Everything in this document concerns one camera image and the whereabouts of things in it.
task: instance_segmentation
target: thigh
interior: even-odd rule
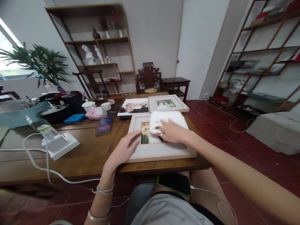
[[[190,180],[191,180],[191,185],[194,186],[195,188],[201,188],[201,189],[214,192],[220,195],[222,198],[226,199],[222,187],[219,184],[219,181],[217,180],[211,168],[207,170],[192,171],[190,173]],[[231,212],[230,206],[223,199],[221,199],[215,194],[203,190],[192,189],[192,196],[191,196],[190,203],[197,203],[205,207],[212,214],[214,214],[219,220],[221,220],[224,224],[227,224],[224,217],[226,218],[226,220],[230,225],[236,224],[233,216],[230,213]],[[218,203],[223,203],[230,209],[229,212],[224,205],[220,205],[220,209],[224,217],[222,216],[222,214],[218,209]]]
[[[189,172],[188,171],[184,171],[184,172],[178,172],[179,174],[181,175],[184,175],[184,176],[187,176],[189,177]],[[152,192],[151,192],[151,196],[154,195],[156,192],[160,192],[160,191],[171,191],[173,192],[172,190],[169,190],[169,189],[166,189],[164,187],[161,187],[159,186],[157,183],[154,185],[153,189],[152,189]],[[187,200],[188,202],[190,201],[190,197],[187,197],[185,195],[181,195],[182,197],[184,197],[185,200]]]

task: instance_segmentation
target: woman's left hand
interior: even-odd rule
[[[112,152],[112,154],[107,159],[104,167],[108,168],[110,170],[115,170],[119,165],[122,163],[125,163],[133,153],[135,147],[140,142],[139,140],[136,140],[129,146],[131,140],[141,134],[142,131],[134,131],[129,134],[127,134],[125,137],[123,137],[118,146],[115,148],[115,150]]]

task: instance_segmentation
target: shorts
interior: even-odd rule
[[[183,201],[186,201],[184,199],[184,197],[182,197],[180,194],[176,193],[176,192],[172,192],[172,191],[159,191],[154,193],[151,197],[153,197],[154,195],[157,194],[169,194],[172,195],[174,197],[177,197]],[[219,220],[214,214],[212,214],[210,211],[208,211],[206,208],[204,208],[203,206],[197,204],[197,203],[192,203],[190,204],[195,210],[197,210],[199,213],[201,213],[202,215],[204,215],[207,219],[209,219],[214,225],[224,225],[224,223],[222,223],[221,220]]]

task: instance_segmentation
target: blue sponge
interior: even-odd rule
[[[85,114],[74,114],[74,115],[71,115],[64,122],[65,123],[77,123],[77,122],[82,121],[83,118],[85,118]]]

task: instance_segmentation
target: wooden desk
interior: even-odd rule
[[[183,97],[183,102],[185,103],[188,95],[188,87],[191,81],[182,77],[165,78],[161,79],[161,89],[168,92],[169,94],[175,94],[178,97]],[[179,89],[185,86],[184,93]]]
[[[143,98],[155,95],[158,95],[158,93],[132,95],[127,96],[127,98]],[[115,101],[116,104],[112,107],[112,111],[118,111],[117,108],[120,109],[124,99],[116,98]],[[184,116],[189,129],[201,136],[189,118],[186,115]],[[70,132],[80,142],[80,145],[56,161],[50,159],[50,168],[72,181],[99,178],[107,158],[118,145],[120,139],[128,133],[129,125],[130,120],[120,121],[118,117],[114,117],[111,134],[102,136],[94,135],[95,122],[90,119],[73,124],[53,125],[60,133]],[[35,132],[29,126],[11,130],[5,137],[1,148],[22,148],[22,141],[32,133]],[[29,138],[26,146],[28,148],[40,148],[41,139],[42,136],[33,136]],[[31,154],[38,166],[46,168],[45,153],[31,151]],[[153,182],[155,179],[153,174],[200,170],[211,166],[206,159],[197,155],[196,158],[189,159],[123,164],[118,167],[117,174],[126,176],[128,178],[126,180],[130,180],[133,183],[132,185],[136,185],[149,181]],[[62,183],[61,179],[53,173],[51,173],[51,180],[54,183],[58,181],[60,184]],[[0,151],[0,188],[41,198],[48,198],[60,191],[48,183],[45,171],[33,167],[25,151]]]

